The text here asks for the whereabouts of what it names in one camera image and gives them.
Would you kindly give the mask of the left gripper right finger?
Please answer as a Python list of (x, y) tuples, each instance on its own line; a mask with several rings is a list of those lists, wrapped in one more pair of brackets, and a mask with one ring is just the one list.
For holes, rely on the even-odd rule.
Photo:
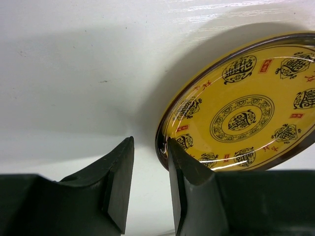
[(314, 235), (314, 171), (214, 172), (167, 147), (176, 235)]

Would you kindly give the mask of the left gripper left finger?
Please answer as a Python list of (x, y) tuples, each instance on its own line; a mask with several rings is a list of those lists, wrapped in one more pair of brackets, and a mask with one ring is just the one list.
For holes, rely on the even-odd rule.
[(37, 174), (0, 177), (3, 236), (120, 236), (134, 163), (134, 139), (60, 181)]

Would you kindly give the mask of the yellow patterned plate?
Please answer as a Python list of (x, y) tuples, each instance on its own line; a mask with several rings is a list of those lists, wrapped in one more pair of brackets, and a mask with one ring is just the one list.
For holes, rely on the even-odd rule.
[(315, 34), (282, 33), (227, 53), (174, 96), (157, 127), (214, 171), (267, 170), (315, 142)]

